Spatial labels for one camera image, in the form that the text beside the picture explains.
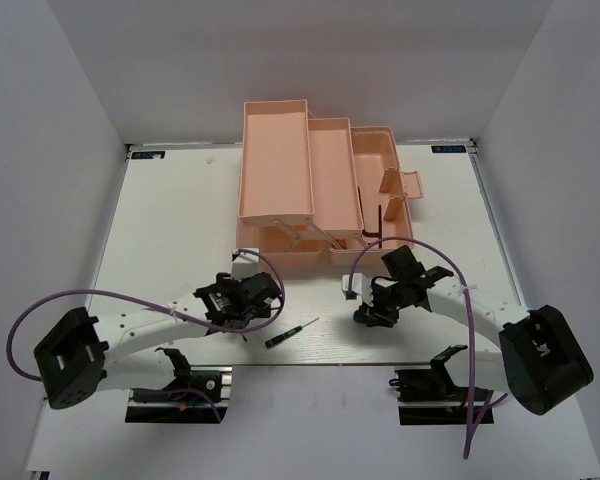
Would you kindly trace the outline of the large dark hex key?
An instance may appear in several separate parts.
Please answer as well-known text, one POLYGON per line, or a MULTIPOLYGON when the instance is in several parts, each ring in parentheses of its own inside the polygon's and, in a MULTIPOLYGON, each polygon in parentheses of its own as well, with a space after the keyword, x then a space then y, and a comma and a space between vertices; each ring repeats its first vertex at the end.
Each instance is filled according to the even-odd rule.
POLYGON ((371 231, 368 231, 366 228, 364 228, 362 230, 362 234, 366 238, 378 240, 379 241, 378 248, 382 249, 383 248, 383 242, 381 241, 381 239, 383 238, 383 210, 382 210, 382 205, 381 204, 379 204, 378 207, 377 207, 376 220, 377 220, 376 231, 375 232, 371 232, 371 231))

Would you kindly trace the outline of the pink plastic toolbox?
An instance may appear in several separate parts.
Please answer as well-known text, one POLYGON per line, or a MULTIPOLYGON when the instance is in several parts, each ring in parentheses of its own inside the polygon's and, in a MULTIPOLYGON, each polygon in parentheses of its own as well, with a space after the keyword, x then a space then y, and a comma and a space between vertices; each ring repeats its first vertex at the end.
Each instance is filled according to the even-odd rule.
POLYGON ((306 100, 245 103, 237 247, 286 269, 376 267, 412 237, 409 202, 422 196, 390 128, 317 118, 306 100), (368 231, 382 205, 382 249, 362 234, 357 186, 368 231))

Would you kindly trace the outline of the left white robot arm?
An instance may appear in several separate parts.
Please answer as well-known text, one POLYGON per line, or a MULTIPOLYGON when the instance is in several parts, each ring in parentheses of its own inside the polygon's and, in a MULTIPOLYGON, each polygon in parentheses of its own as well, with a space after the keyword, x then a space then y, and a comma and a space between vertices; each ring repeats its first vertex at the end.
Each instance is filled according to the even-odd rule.
POLYGON ((34 349, 49 406, 63 410, 99 390, 160 390, 179 399, 191 387, 186 360, 167 345, 212 333, 251 333, 281 313, 285 289, 266 272, 234 278, 217 274, 214 283, 169 305, 126 296, 134 313, 92 316, 84 307, 68 311, 34 349), (168 358, 170 365, 162 360, 168 358))

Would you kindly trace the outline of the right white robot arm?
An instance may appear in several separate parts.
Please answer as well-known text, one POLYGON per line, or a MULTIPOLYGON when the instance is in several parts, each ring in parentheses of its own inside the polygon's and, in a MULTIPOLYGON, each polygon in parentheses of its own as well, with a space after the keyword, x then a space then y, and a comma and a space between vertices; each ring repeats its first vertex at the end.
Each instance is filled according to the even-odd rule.
POLYGON ((475 386, 508 394, 527 411, 544 415, 593 381, 593 369, 557 308, 508 304, 463 285, 444 267, 426 269, 408 247, 382 261, 385 277, 350 271, 342 278, 346 299, 361 301, 355 322, 391 328, 402 310, 419 307, 473 329, 498 348, 450 347, 434 357, 431 384, 439 396, 452 399, 475 386))

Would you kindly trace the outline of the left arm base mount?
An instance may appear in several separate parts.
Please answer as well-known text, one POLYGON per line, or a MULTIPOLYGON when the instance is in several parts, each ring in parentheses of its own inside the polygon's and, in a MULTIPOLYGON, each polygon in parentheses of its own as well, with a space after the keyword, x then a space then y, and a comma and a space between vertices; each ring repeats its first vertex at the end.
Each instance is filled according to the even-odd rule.
POLYGON ((231 367, 192 368, 158 393, 132 390, 127 424, 215 425, 224 419, 232 387, 231 367))

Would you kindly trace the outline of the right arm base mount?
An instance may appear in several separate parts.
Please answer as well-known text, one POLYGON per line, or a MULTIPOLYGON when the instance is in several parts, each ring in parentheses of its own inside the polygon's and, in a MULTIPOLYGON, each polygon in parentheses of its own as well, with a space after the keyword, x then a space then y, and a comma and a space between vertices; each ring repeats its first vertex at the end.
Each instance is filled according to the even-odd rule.
POLYGON ((443 380, 431 368, 394 372, 389 388, 397 394, 401 426, 450 426, 466 423, 468 388, 443 380))

